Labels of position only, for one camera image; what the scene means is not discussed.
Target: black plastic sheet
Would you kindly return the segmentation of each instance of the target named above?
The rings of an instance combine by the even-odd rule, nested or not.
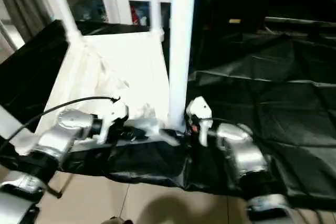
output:
[[[107,24],[79,23],[79,28],[84,34],[143,31]],[[54,22],[0,65],[0,104],[21,122],[43,111],[66,48],[64,31]],[[214,117],[248,125],[294,206],[336,210],[334,42],[236,34],[206,37],[201,48],[193,57],[188,100],[202,95]],[[72,153],[62,169],[125,183],[240,195],[221,152],[201,147],[192,137],[182,143]],[[15,156],[10,145],[0,161],[14,167],[8,156]]]

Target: floor tile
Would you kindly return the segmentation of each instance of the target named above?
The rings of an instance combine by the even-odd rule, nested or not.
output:
[[[251,224],[246,214],[245,201],[236,197],[227,198],[230,224]]]
[[[60,190],[69,174],[58,173],[50,182]],[[45,194],[39,207],[38,224],[100,224],[121,213],[128,184],[103,177],[74,175],[63,197]]]
[[[227,197],[130,185],[121,217],[135,224],[228,224]]]
[[[317,215],[314,211],[306,210],[306,209],[299,209],[298,211],[301,212],[301,214],[304,216],[306,221],[301,217],[300,221],[297,221],[297,224],[320,224],[319,219],[317,218]],[[326,212],[326,211],[319,211],[321,217],[322,217],[322,223],[324,224],[335,224],[335,218],[332,212]]]
[[[5,166],[0,165],[0,182],[4,180],[8,173],[9,170]]]

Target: curtain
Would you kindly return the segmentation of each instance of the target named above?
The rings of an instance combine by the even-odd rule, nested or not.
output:
[[[51,22],[42,0],[3,0],[13,25],[27,42]]]

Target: white metal frame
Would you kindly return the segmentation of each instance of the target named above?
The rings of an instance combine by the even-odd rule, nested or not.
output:
[[[65,0],[58,0],[67,33],[78,32],[69,6]],[[151,30],[161,30],[161,5],[151,0]],[[186,102],[186,88],[190,58],[194,0],[172,0],[170,41],[170,126],[181,128]]]
[[[184,122],[194,2],[195,0],[172,0],[169,121],[176,129],[183,128]]]

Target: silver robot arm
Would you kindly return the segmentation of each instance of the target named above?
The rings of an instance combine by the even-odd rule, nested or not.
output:
[[[60,194],[48,187],[58,167],[71,150],[75,140],[85,140],[99,135],[102,120],[95,115],[78,110],[60,113],[57,123],[40,137],[36,145],[0,184],[0,220],[2,224],[34,223],[39,209],[36,204],[48,191]],[[31,137],[25,132],[21,137]]]

